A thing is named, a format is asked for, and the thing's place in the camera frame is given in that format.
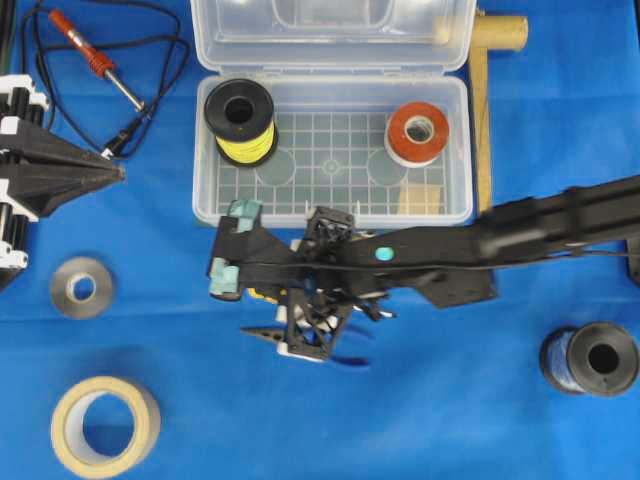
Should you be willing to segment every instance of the blue tablecloth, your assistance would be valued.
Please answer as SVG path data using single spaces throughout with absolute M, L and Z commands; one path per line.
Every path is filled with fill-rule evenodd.
M 188 3 L 163 3 L 180 12 L 193 42 Z M 20 14 L 31 6 L 19 4 Z M 135 9 L 47 4 L 63 7 L 96 43 L 171 29 Z M 523 52 L 491 55 L 494 200 L 637 174 L 633 2 L 480 6 L 526 14 L 531 29 Z M 42 23 L 45 41 L 59 43 Z M 113 53 L 142 96 L 156 88 L 164 48 Z M 64 104 L 101 142 L 132 117 L 75 52 L 55 54 L 51 67 Z M 355 320 L 375 334 L 374 344 L 340 346 L 368 354 L 368 373 L 284 359 L 239 334 L 239 326 L 270 323 L 273 308 L 207 295 L 213 231 L 198 227 L 191 211 L 195 93 L 207 75 L 192 55 L 128 163 L 125 184 L 66 205 L 32 229 L 32 264 L 0 296 L 3 478 L 70 477 L 50 446 L 51 413 L 69 387 L 99 374 L 147 385 L 162 410 L 157 447 L 126 475 L 132 480 L 640 476 L 640 387 L 614 399 L 568 397 L 538 367 L 543 338 L 561 325 L 611 321 L 640 338 L 640 289 L 623 260 L 499 272 L 498 300 L 446 311 L 394 292 L 389 306 L 398 319 Z M 54 131 L 80 142 L 62 121 Z M 52 273 L 80 254 L 104 261 L 117 281 L 113 307 L 82 322 L 62 318 L 49 298 Z

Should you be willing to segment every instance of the black wire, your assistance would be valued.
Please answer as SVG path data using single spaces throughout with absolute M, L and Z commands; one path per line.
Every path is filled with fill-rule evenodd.
M 180 23 L 180 19 L 178 18 L 178 16 L 171 12 L 170 10 L 168 10 L 167 8 L 161 6 L 161 5 L 157 5 L 151 2 L 146 2 L 146 1 L 139 1 L 139 0 L 84 0 L 85 2 L 88 3 L 95 3 L 95 4 L 105 4 L 105 5 L 114 5 L 114 6 L 132 6 L 132 7 L 141 7 L 141 8 L 148 8 L 151 10 L 155 10 L 157 12 L 160 12 L 164 15 L 169 16 L 170 18 L 172 18 L 175 22 L 175 29 L 174 29 L 174 34 L 173 35 L 155 35 L 155 36 L 151 36 L 151 37 L 144 37 L 144 38 L 140 38 L 140 39 L 136 39 L 136 40 L 131 40 L 131 41 L 126 41 L 126 42 L 118 42 L 118 43 L 109 43 L 109 44 L 102 44 L 102 45 L 94 45 L 94 47 L 98 50 L 115 50 L 115 49 L 124 49 L 124 48 L 134 48 L 134 47 L 139 47 L 139 46 L 143 46 L 143 45 L 148 45 L 151 43 L 158 43 L 158 42 L 168 42 L 169 43 L 169 47 L 167 49 L 167 53 L 165 55 L 165 60 L 163 62 L 163 66 L 162 66 L 162 73 L 160 75 L 160 83 L 158 85 L 158 90 L 156 93 L 156 96 L 154 97 L 154 99 L 148 103 L 144 110 L 138 115 L 137 120 L 139 120 L 140 122 L 143 122 L 143 126 L 142 126 L 142 130 L 141 132 L 137 135 L 137 139 L 135 140 L 135 142 L 133 143 L 133 145 L 130 147 L 129 151 L 126 153 L 121 153 L 118 157 L 114 157 L 114 159 L 125 159 L 125 158 L 129 158 L 131 155 L 133 155 L 138 148 L 140 147 L 140 145 L 142 144 L 142 141 L 144 140 L 147 132 L 149 131 L 149 128 L 151 127 L 151 123 L 152 120 L 154 118 L 154 115 L 157 111 L 158 108 L 158 104 L 160 102 L 160 100 L 166 95 L 166 93 L 173 87 L 173 85 L 175 85 L 175 83 L 177 82 L 178 78 L 180 77 L 180 75 L 182 74 L 182 72 L 184 71 L 187 61 L 189 59 L 189 55 L 190 55 L 190 51 L 191 51 L 191 47 L 190 45 L 183 40 L 182 38 L 179 37 L 180 32 L 181 32 L 181 23 Z M 49 116 L 49 124 L 48 124 L 48 128 L 50 129 L 52 124 L 53 124 L 53 120 L 55 118 L 55 112 L 56 110 L 60 112 L 60 115 L 67 121 L 67 123 L 71 126 L 71 128 L 73 128 L 73 130 L 76 131 L 76 133 L 88 144 L 90 145 L 94 150 L 101 152 L 103 150 L 103 148 L 97 144 L 97 142 L 94 142 L 89 135 L 87 135 L 82 128 L 78 125 L 78 123 L 69 115 L 69 113 L 64 109 L 64 107 L 61 105 L 57 94 L 55 92 L 55 86 L 53 84 L 53 80 L 51 78 L 51 75 L 49 74 L 49 68 L 47 67 L 47 63 L 46 63 L 46 56 L 49 53 L 55 52 L 55 51 L 62 51 L 62 50 L 73 50 L 74 47 L 71 45 L 52 45 L 52 46 L 47 46 L 44 47 L 42 45 L 41 39 L 40 39 L 40 34 L 39 34 L 39 29 L 38 29 L 38 20 L 37 20 L 37 14 L 38 13 L 50 13 L 50 9 L 44 8 L 41 6 L 42 0 L 37 0 L 36 2 L 36 6 L 29 12 L 27 12 L 27 14 L 23 17 L 22 22 L 21 22 L 21 27 L 20 27 L 20 41 L 21 41 L 21 67 L 22 67 L 22 71 L 23 73 L 27 73 L 27 54 L 26 54 L 26 39 L 25 39 L 25 29 L 26 29 L 26 24 L 29 21 L 30 18 L 33 18 L 33 32 L 34 32 L 34 42 L 36 44 L 36 49 L 37 49 L 37 53 L 36 53 L 36 70 L 38 72 L 38 74 L 40 75 L 40 78 L 45 86 L 45 89 L 47 90 L 47 93 L 49 94 L 49 100 L 50 100 L 50 104 L 51 104 L 51 115 Z M 180 46 L 184 49 L 184 54 L 182 56 L 182 60 L 178 66 L 178 68 L 176 69 L 176 72 L 174 73 L 174 75 L 170 78 L 170 80 L 167 82 L 167 76 L 169 74 L 169 67 L 171 65 L 171 61 L 173 58 L 173 52 L 175 50 L 176 44 L 180 44 Z
M 582 253 L 581 256 L 587 257 L 622 257 L 622 258 L 636 258 L 640 257 L 638 254 L 611 252 L 608 250 L 588 250 Z M 453 262 L 441 262 L 441 263 L 410 263 L 404 265 L 336 265 L 332 263 L 322 262 L 297 262 L 297 263 L 271 263 L 271 262 L 239 262 L 235 265 L 238 266 L 259 266 L 259 267 L 273 267 L 273 268 L 309 268 L 311 270 L 334 270 L 345 272 L 367 272 L 367 273 L 394 273 L 394 272 L 406 272 L 416 270 L 471 270 L 471 271 L 484 271 L 514 267 L 526 267 L 530 265 L 538 265 L 541 263 L 548 263 L 555 260 L 563 260 L 569 258 L 580 258 L 580 256 L 572 254 L 561 254 L 554 256 L 547 256 L 536 258 L 532 260 L 523 260 L 518 262 L 503 262 L 503 263 L 453 263 Z

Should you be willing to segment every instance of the cable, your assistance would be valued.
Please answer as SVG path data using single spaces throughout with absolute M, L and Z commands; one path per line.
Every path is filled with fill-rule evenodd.
M 640 255 L 611 252 L 608 250 L 588 250 L 583 252 L 581 256 L 586 257 L 622 257 L 622 258 L 635 258 Z M 561 254 L 554 256 L 547 256 L 536 258 L 532 260 L 523 260 L 517 262 L 503 262 L 503 263 L 409 263 L 404 265 L 390 265 L 390 266 L 377 266 L 377 265 L 335 265 L 331 263 L 322 262 L 297 262 L 297 263 L 271 263 L 271 262 L 239 262 L 235 265 L 238 266 L 259 266 L 259 267 L 273 267 L 273 268 L 310 268 L 312 270 L 333 270 L 343 272 L 367 272 L 367 273 L 394 273 L 394 272 L 406 272 L 416 270 L 470 270 L 470 271 L 484 271 L 505 269 L 514 267 L 527 267 L 530 265 L 539 265 L 542 263 L 548 263 L 555 260 L 564 260 L 569 258 L 580 258 L 580 256 L 572 254 Z
M 131 7 L 140 7 L 147 8 L 150 10 L 154 10 L 160 12 L 168 17 L 170 17 L 175 22 L 175 28 L 173 35 L 155 35 L 150 37 L 143 37 L 140 39 L 130 40 L 126 42 L 118 42 L 118 43 L 109 43 L 103 45 L 95 45 L 95 47 L 99 50 L 116 50 L 116 49 L 125 49 L 125 48 L 135 48 L 139 46 L 149 45 L 152 43 L 159 42 L 168 42 L 169 46 L 167 49 L 167 53 L 165 55 L 165 59 L 162 66 L 162 73 L 160 75 L 160 83 L 158 85 L 158 90 L 156 92 L 156 96 L 153 98 L 151 102 L 147 104 L 145 109 L 138 114 L 129 122 L 129 124 L 122 130 L 118 132 L 118 134 L 112 138 L 110 141 L 106 143 L 107 148 L 111 147 L 112 152 L 118 153 L 113 158 L 123 160 L 131 157 L 140 147 L 144 138 L 146 137 L 149 128 L 151 127 L 152 120 L 155 116 L 155 113 L 158 109 L 158 104 L 160 100 L 167 94 L 167 92 L 175 85 L 180 75 L 183 73 L 187 61 L 189 59 L 189 55 L 191 53 L 190 45 L 182 38 L 179 37 L 181 32 L 181 23 L 178 16 L 168 10 L 167 8 L 157 5 L 151 2 L 139 1 L 139 0 L 84 0 L 87 3 L 95 3 L 95 4 L 104 4 L 104 5 L 113 5 L 113 6 L 131 6 Z M 53 125 L 53 121 L 55 119 L 56 111 L 60 113 L 60 115 L 67 121 L 67 123 L 71 126 L 71 128 L 89 145 L 91 148 L 96 150 L 97 152 L 103 152 L 105 147 L 100 146 L 97 142 L 95 142 L 85 131 L 80 127 L 80 125 L 71 117 L 71 115 L 66 111 L 66 109 L 61 105 L 60 100 L 58 99 L 58 95 L 55 92 L 55 86 L 53 84 L 53 79 L 49 73 L 49 68 L 47 66 L 46 57 L 49 53 L 53 53 L 56 51 L 63 50 L 73 50 L 74 47 L 71 45 L 50 45 L 43 46 L 40 38 L 40 32 L 38 28 L 38 20 L 37 14 L 39 13 L 50 13 L 50 9 L 42 7 L 42 0 L 37 0 L 35 7 L 27 12 L 27 14 L 23 17 L 21 26 L 20 26 L 20 46 L 21 46 L 21 68 L 23 73 L 27 73 L 27 53 L 26 53 L 26 39 L 25 39 L 25 29 L 29 19 L 32 19 L 33 23 L 33 34 L 34 34 L 34 43 L 36 45 L 36 70 L 42 80 L 42 83 L 49 94 L 49 100 L 51 104 L 51 114 L 49 116 L 48 129 L 51 129 Z M 169 68 L 173 59 L 173 52 L 175 51 L 176 44 L 179 44 L 184 53 L 182 55 L 181 61 L 175 71 L 175 73 L 171 76 L 171 78 L 167 81 L 167 76 L 169 75 Z M 130 147 L 129 151 L 126 153 L 122 153 L 121 150 L 124 149 L 125 145 L 128 144 L 132 138 L 135 136 L 138 128 L 143 125 L 142 131 L 137 135 L 137 139 L 134 144 Z

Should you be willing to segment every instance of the duct tape roll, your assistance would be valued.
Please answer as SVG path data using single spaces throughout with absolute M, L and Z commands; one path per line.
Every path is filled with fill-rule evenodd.
M 78 287 L 86 284 L 80 295 Z M 51 300 L 60 312 L 83 320 L 104 312 L 113 300 L 113 279 L 97 260 L 76 257 L 65 262 L 51 279 Z
M 449 142 L 449 122 L 429 103 L 400 107 L 387 123 L 384 145 L 389 156 L 407 168 L 420 168 L 436 159 Z
M 556 330 L 540 349 L 545 378 L 570 395 L 620 395 L 633 385 L 639 365 L 631 335 L 604 322 Z
M 115 457 L 96 452 L 83 433 L 87 409 L 103 395 L 125 402 L 134 420 L 129 444 Z M 158 404 L 144 387 L 115 377 L 93 377 L 75 385 L 58 402 L 51 420 L 51 444 L 58 460 L 76 475 L 111 478 L 145 459 L 158 439 L 160 423 Z

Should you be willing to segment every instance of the teal part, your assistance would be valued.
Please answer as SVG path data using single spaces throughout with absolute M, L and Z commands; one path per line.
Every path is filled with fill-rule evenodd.
M 223 295 L 225 293 L 236 293 L 238 291 L 238 267 L 228 267 L 223 258 L 214 258 L 209 277 L 211 284 L 209 293 L 213 295 Z
M 229 207 L 229 216 L 238 219 L 237 233 L 249 232 L 260 215 L 262 204 L 255 200 L 235 200 Z
M 393 257 L 395 257 L 395 255 L 396 253 L 391 247 L 378 247 L 376 249 L 376 258 L 381 262 L 388 262 L 390 260 L 393 260 Z

